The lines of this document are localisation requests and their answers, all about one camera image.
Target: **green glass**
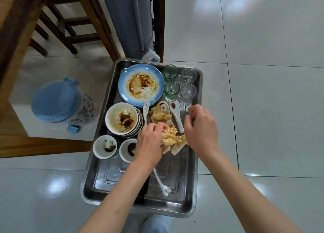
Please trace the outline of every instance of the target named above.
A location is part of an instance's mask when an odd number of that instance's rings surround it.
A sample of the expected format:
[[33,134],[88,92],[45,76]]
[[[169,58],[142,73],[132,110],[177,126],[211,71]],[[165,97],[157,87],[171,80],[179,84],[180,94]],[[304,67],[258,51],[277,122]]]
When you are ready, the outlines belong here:
[[167,65],[165,68],[163,68],[163,75],[165,82],[175,80],[175,78],[178,76],[178,68],[175,65]]
[[174,80],[170,80],[164,85],[164,96],[167,100],[175,99],[180,91],[180,84]]

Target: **metal tray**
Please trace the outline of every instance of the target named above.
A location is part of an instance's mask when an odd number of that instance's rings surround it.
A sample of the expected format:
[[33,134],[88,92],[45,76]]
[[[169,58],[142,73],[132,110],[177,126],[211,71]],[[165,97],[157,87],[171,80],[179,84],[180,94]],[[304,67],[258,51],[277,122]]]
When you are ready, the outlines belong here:
[[[165,63],[144,62],[127,58],[119,59],[114,63],[111,72],[111,81],[107,88],[104,107],[100,113],[99,125],[94,140],[104,134],[112,135],[116,138],[118,147],[124,140],[123,138],[113,135],[107,129],[105,125],[105,114],[113,104],[122,102],[122,98],[118,92],[118,80],[120,75],[128,67],[138,63],[150,64],[160,71],[167,65]],[[180,75],[183,69],[190,67],[197,71],[198,77],[194,83],[197,88],[197,96],[193,99],[192,103],[201,104],[203,89],[202,72],[196,67],[183,65],[176,66],[179,68],[179,75],[176,78],[178,82],[180,81]],[[188,114],[188,112],[180,112],[182,121],[186,114]],[[106,160],[100,160],[91,152],[80,188],[83,200],[89,204],[99,205],[107,193],[109,193],[119,181],[128,165],[128,163],[122,161],[119,154]],[[161,214],[178,218],[189,217],[196,207],[198,157],[192,149],[186,145],[176,156],[171,152],[166,153],[156,166],[156,171],[162,183],[171,189],[171,193],[168,197],[162,194],[152,172],[137,196],[132,211]]]

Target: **bowl stack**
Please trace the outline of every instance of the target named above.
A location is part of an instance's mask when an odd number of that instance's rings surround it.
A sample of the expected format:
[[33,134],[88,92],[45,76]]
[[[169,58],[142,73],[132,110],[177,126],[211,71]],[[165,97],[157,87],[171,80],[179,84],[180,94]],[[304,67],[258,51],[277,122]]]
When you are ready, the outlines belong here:
[[105,122],[112,133],[123,138],[131,138],[140,132],[144,119],[137,108],[129,103],[120,102],[108,109]]

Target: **blue plate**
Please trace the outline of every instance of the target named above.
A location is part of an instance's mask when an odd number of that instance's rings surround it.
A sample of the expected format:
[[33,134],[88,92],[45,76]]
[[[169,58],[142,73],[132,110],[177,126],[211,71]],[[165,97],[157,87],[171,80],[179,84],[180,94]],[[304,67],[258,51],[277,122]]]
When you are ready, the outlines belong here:
[[120,76],[118,90],[125,102],[142,108],[149,101],[156,103],[163,95],[164,78],[162,73],[148,64],[135,64]]

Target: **drinking glass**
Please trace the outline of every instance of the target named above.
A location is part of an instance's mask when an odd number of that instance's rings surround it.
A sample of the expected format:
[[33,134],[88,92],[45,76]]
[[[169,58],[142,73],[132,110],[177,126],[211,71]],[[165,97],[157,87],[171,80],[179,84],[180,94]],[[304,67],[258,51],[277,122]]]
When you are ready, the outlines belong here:
[[175,80],[175,78],[178,76],[178,68],[175,65],[167,65],[165,68],[163,68],[163,75],[165,82]]
[[180,86],[184,84],[193,84],[197,79],[197,72],[192,68],[186,68],[181,72]]
[[180,85],[174,80],[170,80],[164,85],[164,96],[167,100],[175,99],[180,91]]
[[187,111],[192,106],[192,100],[197,95],[197,89],[192,84],[184,84],[181,86],[178,101],[180,103],[180,110]]

